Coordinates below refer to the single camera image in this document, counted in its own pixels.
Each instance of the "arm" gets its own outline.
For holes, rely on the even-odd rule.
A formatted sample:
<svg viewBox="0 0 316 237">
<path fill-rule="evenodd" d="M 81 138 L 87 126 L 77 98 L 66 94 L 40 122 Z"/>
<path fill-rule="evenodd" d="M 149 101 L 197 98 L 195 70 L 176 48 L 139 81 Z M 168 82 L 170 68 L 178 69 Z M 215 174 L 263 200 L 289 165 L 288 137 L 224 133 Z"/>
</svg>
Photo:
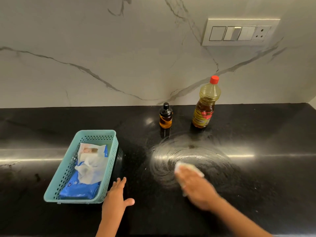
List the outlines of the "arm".
<svg viewBox="0 0 316 237">
<path fill-rule="evenodd" d="M 102 205 L 102 219 L 96 237 L 115 237 L 125 208 L 135 203 L 134 199 L 123 199 L 125 183 L 125 177 L 122 181 L 118 178 L 107 192 Z"/>
<path fill-rule="evenodd" d="M 183 191 L 189 200 L 205 211 L 211 211 L 221 219 L 237 237 L 272 237 L 271 234 L 248 219 L 226 200 L 221 198 L 215 188 L 196 172 L 180 167 L 176 178 L 184 185 Z"/>
</svg>

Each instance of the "person's left hand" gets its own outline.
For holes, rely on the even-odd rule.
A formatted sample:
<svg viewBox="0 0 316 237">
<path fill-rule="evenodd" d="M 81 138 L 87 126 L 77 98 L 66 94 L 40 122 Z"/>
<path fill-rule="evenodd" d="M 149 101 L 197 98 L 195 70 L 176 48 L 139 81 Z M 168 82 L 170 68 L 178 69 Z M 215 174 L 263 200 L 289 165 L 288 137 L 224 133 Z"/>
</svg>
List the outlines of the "person's left hand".
<svg viewBox="0 0 316 237">
<path fill-rule="evenodd" d="M 125 208 L 135 203 L 132 198 L 123 199 L 123 188 L 126 183 L 126 177 L 121 181 L 117 178 L 117 181 L 113 182 L 113 186 L 107 192 L 102 205 L 102 220 L 108 218 L 115 218 L 117 221 L 121 221 Z"/>
</svg>

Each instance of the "black bottle cap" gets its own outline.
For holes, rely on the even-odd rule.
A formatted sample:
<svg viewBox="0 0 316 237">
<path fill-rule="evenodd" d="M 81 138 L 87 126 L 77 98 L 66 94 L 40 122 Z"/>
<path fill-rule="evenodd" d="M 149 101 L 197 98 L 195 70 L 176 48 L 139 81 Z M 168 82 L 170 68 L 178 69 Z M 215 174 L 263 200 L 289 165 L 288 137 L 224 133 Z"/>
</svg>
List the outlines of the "black bottle cap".
<svg viewBox="0 0 316 237">
<path fill-rule="evenodd" d="M 170 117 L 170 116 L 172 116 L 172 109 L 170 108 L 168 102 L 165 102 L 163 104 L 163 107 L 160 108 L 160 115 L 162 117 Z"/>
</svg>

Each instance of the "plastic bottle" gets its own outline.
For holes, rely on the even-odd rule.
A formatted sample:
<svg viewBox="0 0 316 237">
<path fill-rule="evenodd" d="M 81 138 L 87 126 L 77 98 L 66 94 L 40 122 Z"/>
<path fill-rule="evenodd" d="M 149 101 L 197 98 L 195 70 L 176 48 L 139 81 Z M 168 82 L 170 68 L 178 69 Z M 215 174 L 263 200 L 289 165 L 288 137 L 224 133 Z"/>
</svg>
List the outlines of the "plastic bottle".
<svg viewBox="0 0 316 237">
<path fill-rule="evenodd" d="M 167 129 L 172 124 L 172 109 L 169 107 L 169 103 L 165 102 L 163 107 L 160 109 L 160 120 L 159 124 L 162 128 Z"/>
<path fill-rule="evenodd" d="M 215 101 L 217 101 L 221 95 L 221 89 L 217 85 L 218 80 L 219 77 L 213 75 L 210 83 L 201 87 L 200 99 L 195 107 L 192 119 L 192 123 L 195 127 L 205 128 L 210 122 L 214 111 Z"/>
</svg>

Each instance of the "red label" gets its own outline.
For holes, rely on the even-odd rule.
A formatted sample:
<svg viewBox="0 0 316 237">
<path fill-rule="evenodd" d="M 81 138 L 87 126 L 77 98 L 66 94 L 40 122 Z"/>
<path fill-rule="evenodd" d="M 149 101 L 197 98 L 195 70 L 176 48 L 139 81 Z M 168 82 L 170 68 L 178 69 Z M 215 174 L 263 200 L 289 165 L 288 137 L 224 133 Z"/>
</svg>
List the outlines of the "red label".
<svg viewBox="0 0 316 237">
<path fill-rule="evenodd" d="M 213 111 L 212 112 L 206 112 L 206 111 L 202 111 L 201 112 L 202 116 L 204 119 L 211 119 L 212 115 L 213 115 Z"/>
</svg>

